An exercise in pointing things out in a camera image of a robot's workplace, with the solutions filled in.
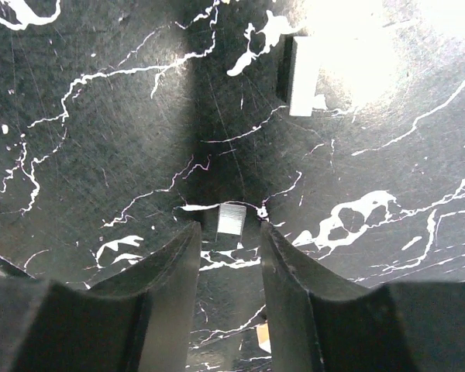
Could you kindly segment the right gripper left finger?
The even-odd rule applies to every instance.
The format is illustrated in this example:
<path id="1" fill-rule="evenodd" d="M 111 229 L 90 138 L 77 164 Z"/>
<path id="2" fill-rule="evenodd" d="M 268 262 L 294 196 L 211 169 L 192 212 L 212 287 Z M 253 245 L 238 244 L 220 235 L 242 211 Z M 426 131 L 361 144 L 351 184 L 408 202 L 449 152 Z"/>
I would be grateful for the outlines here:
<path id="1" fill-rule="evenodd" d="M 87 291 L 28 281 L 14 371 L 181 371 L 195 306 L 201 226 Z"/>

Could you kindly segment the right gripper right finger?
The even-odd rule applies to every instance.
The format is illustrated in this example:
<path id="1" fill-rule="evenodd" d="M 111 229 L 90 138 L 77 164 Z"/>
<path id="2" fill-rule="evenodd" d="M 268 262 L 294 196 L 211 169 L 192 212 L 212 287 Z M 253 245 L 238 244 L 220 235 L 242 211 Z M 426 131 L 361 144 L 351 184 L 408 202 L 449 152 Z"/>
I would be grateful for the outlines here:
<path id="1" fill-rule="evenodd" d="M 293 247 L 269 222 L 260 255 L 275 371 L 413 371 L 388 287 L 368 290 Z"/>

